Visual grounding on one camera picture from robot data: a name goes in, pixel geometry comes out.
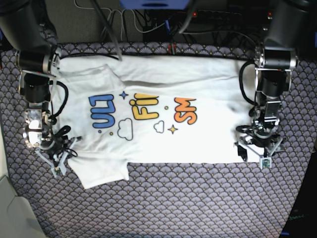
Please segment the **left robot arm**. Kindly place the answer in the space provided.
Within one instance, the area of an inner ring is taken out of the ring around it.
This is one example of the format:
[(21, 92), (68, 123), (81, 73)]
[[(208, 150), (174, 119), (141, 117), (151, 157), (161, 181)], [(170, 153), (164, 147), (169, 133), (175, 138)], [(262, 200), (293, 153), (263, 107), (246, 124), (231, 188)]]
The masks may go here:
[[(252, 105), (251, 124), (236, 127), (241, 136), (235, 146), (244, 162), (257, 157), (260, 168), (271, 168), (273, 155), (283, 149), (283, 138), (277, 132), (280, 97), (291, 88), (292, 71), (298, 65), (297, 42), (316, 6), (315, 0), (280, 0), (267, 13), (268, 24), (255, 47), (254, 59), (239, 71), (242, 96)], [(243, 73), (249, 65), (255, 67), (253, 99), (248, 98), (243, 85)]]

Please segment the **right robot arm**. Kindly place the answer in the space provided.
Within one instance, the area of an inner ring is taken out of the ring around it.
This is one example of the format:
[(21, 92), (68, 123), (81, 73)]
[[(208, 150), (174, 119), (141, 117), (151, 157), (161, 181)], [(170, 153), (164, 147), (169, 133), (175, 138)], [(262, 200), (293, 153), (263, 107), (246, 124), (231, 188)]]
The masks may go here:
[(65, 175), (65, 161), (77, 157), (73, 147), (81, 137), (68, 138), (71, 130), (68, 125), (57, 132), (53, 130), (69, 96), (66, 85), (57, 80), (60, 48), (40, 35), (29, 0), (2, 0), (0, 29), (17, 50), (19, 94), (27, 101), (23, 129), (25, 143), (49, 164), (54, 176)]

